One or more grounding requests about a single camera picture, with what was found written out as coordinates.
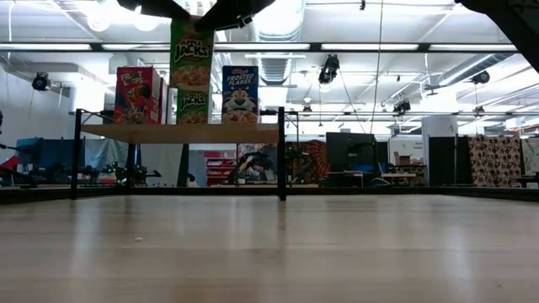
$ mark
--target ceiling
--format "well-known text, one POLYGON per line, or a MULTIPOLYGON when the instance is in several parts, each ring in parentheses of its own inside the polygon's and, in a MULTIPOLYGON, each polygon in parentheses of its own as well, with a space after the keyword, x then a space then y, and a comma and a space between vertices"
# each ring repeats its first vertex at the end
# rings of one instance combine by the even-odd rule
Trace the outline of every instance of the ceiling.
MULTIPOLYGON (((213 5, 213 2, 208 0, 176 1, 195 14, 204 13, 213 5)), ((383 3, 381 10, 381 0, 367 0, 365 11, 360 11, 359 1, 306 0, 301 34, 297 41, 374 44, 379 41, 485 44, 509 42, 488 17, 468 11, 461 5, 455 5, 452 0, 431 0, 428 4, 422 0, 386 0, 383 3)), ((0 2, 0 41, 111 43, 169 41, 169 22, 166 19, 148 20, 148 17, 118 9, 114 0, 18 0, 16 3, 3 1, 0 2), (93 30, 103 24, 109 24, 106 30, 93 30), (155 29, 140 30, 141 24, 155 29)), ((216 41, 221 43, 253 41, 253 34, 248 26, 244 29, 219 32, 216 41)), ((0 55, 3 56, 0 61, 6 63, 7 54, 0 55)), ((214 62, 233 65, 257 64, 256 60, 246 59, 245 55, 245 53, 219 53, 216 54, 214 62)), ((514 96, 515 92, 539 82, 539 76, 521 55, 514 55, 488 68, 491 81, 487 84, 479 84, 475 88, 469 82, 459 82, 438 90, 439 94, 436 96, 428 96, 424 85, 434 75, 450 71, 474 57, 474 54, 337 53, 340 73, 328 92, 321 92, 317 81, 319 67, 328 54, 298 52, 295 55, 304 55, 304 58, 292 61, 291 75, 285 83, 285 88, 260 89, 263 106, 271 108, 275 105, 285 105, 288 109, 301 110, 305 103, 304 98, 309 97, 314 111, 342 112, 355 109, 361 112, 361 118, 338 114, 326 114, 322 118, 319 115, 302 117, 304 125, 302 132, 306 133, 323 133, 339 127, 351 128, 353 131, 361 131, 361 126, 370 129, 371 123, 360 125, 358 120, 370 120, 368 118, 373 109, 375 112, 392 111, 392 105, 400 98, 410 101, 412 111, 425 111, 427 108, 429 111, 470 111, 476 104, 484 104, 487 111, 534 110, 536 109, 534 104, 539 105, 539 91, 536 88, 529 88, 526 93, 514 96), (399 97, 399 91, 406 87, 408 87, 406 95, 399 97), (494 101, 498 101, 495 106, 487 106, 494 101), (323 128, 318 127, 319 120, 324 121, 323 128)), ((59 67, 57 64, 70 63, 80 66, 100 82, 108 83, 110 87, 115 83, 115 76, 111 75, 110 70, 112 57, 112 53, 22 52, 10 54, 9 65, 17 71, 24 72, 32 63, 49 63, 51 68, 59 67)), ((120 53, 115 55, 115 59, 118 57, 130 64, 140 60, 146 64, 155 64, 163 71, 168 70, 167 54, 120 53)), ((221 82, 220 75, 220 66, 216 66, 215 83, 221 82)), ((52 80, 64 82, 67 86, 76 85, 72 80, 72 72, 66 72, 64 75, 55 73, 55 76, 57 78, 52 80)), ((214 93, 219 93, 220 88, 214 85, 213 90, 214 93)), ((478 121, 476 125, 482 127, 499 125, 505 119, 498 116, 478 121)), ((376 117, 373 120, 375 132, 381 134, 386 134, 387 127, 395 124, 393 117, 376 117)), ((462 120, 461 124, 465 124, 474 118, 461 117, 459 120, 462 120)), ((401 124, 406 127, 418 125, 419 119, 401 124)))

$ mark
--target wooden platform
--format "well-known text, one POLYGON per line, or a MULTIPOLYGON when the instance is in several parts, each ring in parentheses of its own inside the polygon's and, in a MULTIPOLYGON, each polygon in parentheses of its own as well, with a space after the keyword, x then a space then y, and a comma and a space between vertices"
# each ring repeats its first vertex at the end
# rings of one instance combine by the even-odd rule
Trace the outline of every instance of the wooden platform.
POLYGON ((1 206, 0 243, 2 303, 539 298, 539 206, 511 201, 60 200, 1 206))
POLYGON ((279 142, 279 126, 274 124, 82 125, 81 129, 132 144, 279 142))

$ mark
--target white ceiling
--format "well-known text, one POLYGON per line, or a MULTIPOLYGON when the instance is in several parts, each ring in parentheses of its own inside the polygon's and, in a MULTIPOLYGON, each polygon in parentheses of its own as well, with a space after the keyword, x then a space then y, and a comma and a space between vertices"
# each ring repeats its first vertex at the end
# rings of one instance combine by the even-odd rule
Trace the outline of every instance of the white ceiling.
MULTIPOLYGON (((191 7, 202 3, 204 10, 212 5, 208 0, 176 1, 182 6, 189 3, 191 7)), ((307 0, 299 41, 377 43, 380 38, 383 42, 414 43, 506 43, 508 41, 488 17, 470 12, 461 5, 455 5, 452 0, 431 0, 428 4, 426 3, 422 0, 384 1, 382 35, 380 35, 380 0, 367 0, 365 11, 359 10, 359 1, 307 0)), ((95 32, 88 27, 88 16, 91 18, 96 13, 106 16, 111 11, 95 1, 85 0, 57 2, 18 0, 14 5, 3 1, 0 2, 0 41, 8 41, 11 31, 11 41, 168 42, 170 33, 167 20, 158 20, 160 25, 155 30, 144 32, 137 29, 131 22, 139 20, 137 19, 139 17, 132 17, 128 12, 124 13, 130 16, 129 18, 115 18, 114 20, 123 21, 121 24, 113 22, 103 32, 95 32), (10 7, 12 9, 11 24, 8 22, 10 7)), ((247 27, 219 33, 217 40, 241 42, 250 41, 252 38, 250 29, 247 27)), ((255 61, 245 59, 244 55, 233 53, 219 56, 225 62, 232 64, 255 63, 255 61)), ((287 84, 297 85, 297 88, 288 89, 286 100, 282 102, 291 104, 288 105, 289 108, 301 109, 303 98, 308 96, 312 98, 312 104, 319 104, 321 100, 324 111, 351 110, 350 102, 355 104, 357 110, 372 111, 375 92, 376 103, 380 104, 411 80, 427 72, 424 54, 381 54, 379 69, 377 68, 378 54, 342 53, 338 55, 341 73, 332 83, 328 93, 320 93, 316 82, 318 67, 324 62, 327 54, 310 53, 306 54, 305 59, 295 60, 291 80, 287 84), (372 84, 375 82, 377 72, 383 76, 379 77, 376 88, 376 85, 372 84), (401 75, 400 82, 397 81, 399 74, 401 75), (345 89, 348 89, 350 100, 345 89)), ((73 63, 105 81, 111 81, 109 75, 111 56, 112 54, 107 53, 18 53, 11 55, 10 63, 14 66, 24 66, 31 62, 73 63)), ((446 72, 472 56, 473 54, 429 54, 427 56, 428 73, 446 72)), ((140 58, 149 64, 168 63, 166 54, 137 53, 128 54, 127 57, 131 60, 140 58)), ((529 64, 520 55, 512 56, 488 71, 492 76, 492 81, 478 86, 477 102, 479 104, 511 95, 520 88, 539 82, 536 72, 529 69, 529 64)), ((418 93, 410 96, 410 100, 415 106, 413 110, 417 110, 420 108, 422 97, 419 94, 419 85, 414 85, 418 93)), ((266 89, 269 91, 265 93, 272 94, 273 88, 266 89)), ((470 110, 475 106, 476 94, 471 83, 460 83, 444 90, 444 93, 454 93, 459 106, 463 109, 470 110)), ((508 100, 509 104, 501 104, 504 108, 490 110, 512 110, 516 109, 519 104, 533 104, 538 101, 539 93, 533 91, 525 98, 514 98, 508 100)), ((382 111, 382 108, 377 106, 376 111, 382 111)))

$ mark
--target cereal box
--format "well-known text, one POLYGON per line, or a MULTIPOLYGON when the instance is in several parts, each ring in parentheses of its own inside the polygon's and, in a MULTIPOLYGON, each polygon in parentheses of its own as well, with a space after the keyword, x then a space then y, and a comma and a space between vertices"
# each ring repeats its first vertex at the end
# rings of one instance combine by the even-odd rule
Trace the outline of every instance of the cereal box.
POLYGON ((159 123, 161 78, 152 67, 118 67, 116 73, 116 124, 159 123))
POLYGON ((170 25, 170 87, 178 88, 178 124, 208 123, 214 33, 196 33, 194 24, 191 19, 170 25))
POLYGON ((259 120, 259 68, 222 68, 222 123, 257 123, 259 120))

